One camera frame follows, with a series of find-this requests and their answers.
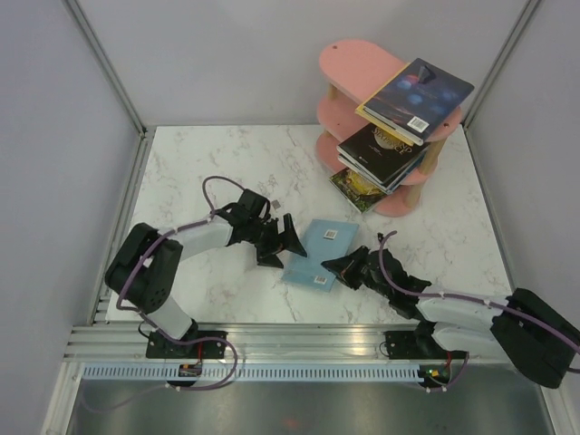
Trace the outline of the teal ocean cover book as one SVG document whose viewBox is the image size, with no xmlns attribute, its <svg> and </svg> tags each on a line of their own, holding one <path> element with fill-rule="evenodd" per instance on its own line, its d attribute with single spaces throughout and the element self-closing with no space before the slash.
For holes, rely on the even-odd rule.
<svg viewBox="0 0 580 435">
<path fill-rule="evenodd" d="M 380 183 L 376 179 L 373 179 L 370 175 L 362 175 L 363 178 L 367 179 L 370 183 L 377 187 L 381 192 L 391 195 L 396 188 L 398 188 L 402 182 L 410 176 L 410 174 L 420 166 L 424 157 L 419 156 L 417 159 L 413 160 L 404 169 L 400 170 L 398 173 L 390 177 L 387 181 Z"/>
</svg>

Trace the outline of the blue Wuthering Heights book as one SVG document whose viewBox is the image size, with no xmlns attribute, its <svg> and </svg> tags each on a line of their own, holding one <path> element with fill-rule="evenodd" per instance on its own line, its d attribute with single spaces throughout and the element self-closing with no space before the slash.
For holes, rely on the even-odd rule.
<svg viewBox="0 0 580 435">
<path fill-rule="evenodd" d="M 379 181 L 370 172 L 368 172 L 366 169 L 363 169 L 363 167 L 361 165 L 359 165 L 358 163 L 354 163 L 354 162 L 350 161 L 349 159 L 344 157 L 342 154 L 339 154 L 337 159 L 340 163 L 342 163 L 343 165 L 345 165 L 346 167 L 348 167 L 352 171 L 356 172 L 361 177 L 363 175 L 370 175 L 373 179 L 376 179 L 377 181 Z M 417 186 L 429 178 L 429 175 L 421 175 L 419 173 L 419 167 L 416 168 L 410 174 L 410 176 L 402 182 L 401 186 Z"/>
</svg>

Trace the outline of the yellow cover book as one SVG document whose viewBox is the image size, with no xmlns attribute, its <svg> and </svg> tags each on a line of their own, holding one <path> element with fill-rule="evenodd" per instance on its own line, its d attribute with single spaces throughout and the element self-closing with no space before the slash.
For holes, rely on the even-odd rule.
<svg viewBox="0 0 580 435">
<path fill-rule="evenodd" d="M 429 124 L 415 114 L 408 101 L 409 91 L 418 82 L 416 74 L 415 80 L 407 79 L 411 66 L 412 63 L 404 63 L 356 107 L 355 113 L 409 145 L 422 146 L 425 142 L 422 135 Z"/>
</svg>

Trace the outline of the dark blue Robinson Crusoe book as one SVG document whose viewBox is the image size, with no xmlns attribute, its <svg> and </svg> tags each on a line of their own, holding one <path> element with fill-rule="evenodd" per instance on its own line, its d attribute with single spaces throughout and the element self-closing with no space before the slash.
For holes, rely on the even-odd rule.
<svg viewBox="0 0 580 435">
<path fill-rule="evenodd" d="M 429 127 L 423 132 L 425 142 L 430 135 L 469 97 L 474 85 L 442 70 L 421 58 L 411 62 L 407 79 L 418 82 L 409 91 L 408 101 L 418 117 Z"/>
</svg>

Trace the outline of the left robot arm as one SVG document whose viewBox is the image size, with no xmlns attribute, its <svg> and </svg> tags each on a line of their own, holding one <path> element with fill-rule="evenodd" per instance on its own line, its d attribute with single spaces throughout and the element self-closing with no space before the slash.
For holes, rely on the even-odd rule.
<svg viewBox="0 0 580 435">
<path fill-rule="evenodd" d="M 226 334 L 203 333 L 179 306 L 171 290 L 181 261 L 221 247 L 246 242 L 256 249 L 259 266 L 282 268 L 279 253 L 306 256 L 290 214 L 277 219 L 270 201 L 250 189 L 239 199 L 213 209 L 198 222 L 161 231 L 134 226 L 105 272 L 105 284 L 117 294 L 118 308 L 137 313 L 153 330 L 147 357 L 191 359 L 223 353 Z"/>
</svg>

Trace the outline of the light blue thin book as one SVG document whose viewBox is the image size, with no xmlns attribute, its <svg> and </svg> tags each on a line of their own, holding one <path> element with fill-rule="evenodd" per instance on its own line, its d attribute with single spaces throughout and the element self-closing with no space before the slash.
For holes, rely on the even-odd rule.
<svg viewBox="0 0 580 435">
<path fill-rule="evenodd" d="M 335 276 L 321 264 L 345 256 L 358 228 L 359 225 L 354 223 L 313 219 L 300 238 L 307 257 L 292 254 L 285 266 L 282 281 L 289 285 L 330 292 Z"/>
</svg>

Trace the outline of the black Moon and Sixpence book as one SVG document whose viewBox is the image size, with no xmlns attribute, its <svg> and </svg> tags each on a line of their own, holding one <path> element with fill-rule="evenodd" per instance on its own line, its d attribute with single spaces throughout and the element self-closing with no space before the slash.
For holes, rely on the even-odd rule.
<svg viewBox="0 0 580 435">
<path fill-rule="evenodd" d="M 423 155 L 427 148 L 425 145 L 408 145 L 373 124 L 367 124 L 342 141 L 337 150 L 384 182 Z"/>
</svg>

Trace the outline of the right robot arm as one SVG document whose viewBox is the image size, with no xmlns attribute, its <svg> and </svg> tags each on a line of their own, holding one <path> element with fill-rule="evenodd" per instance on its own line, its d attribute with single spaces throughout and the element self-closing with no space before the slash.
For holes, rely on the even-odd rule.
<svg viewBox="0 0 580 435">
<path fill-rule="evenodd" d="M 579 331 L 535 293 L 518 288 L 507 297 L 457 294 L 408 274 L 388 249 L 361 246 L 322 263 L 353 290 L 365 286 L 385 297 L 399 316 L 417 321 L 410 333 L 387 333 L 395 358 L 452 361 L 465 356 L 511 363 L 530 381 L 558 388 L 577 373 Z"/>
</svg>

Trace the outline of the green forest cover book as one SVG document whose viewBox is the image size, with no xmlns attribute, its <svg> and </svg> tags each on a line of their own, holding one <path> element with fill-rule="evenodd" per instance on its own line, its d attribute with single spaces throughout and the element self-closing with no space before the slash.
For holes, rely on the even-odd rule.
<svg viewBox="0 0 580 435">
<path fill-rule="evenodd" d="M 374 184 L 348 168 L 334 173 L 329 181 L 361 213 L 373 209 L 387 197 Z"/>
</svg>

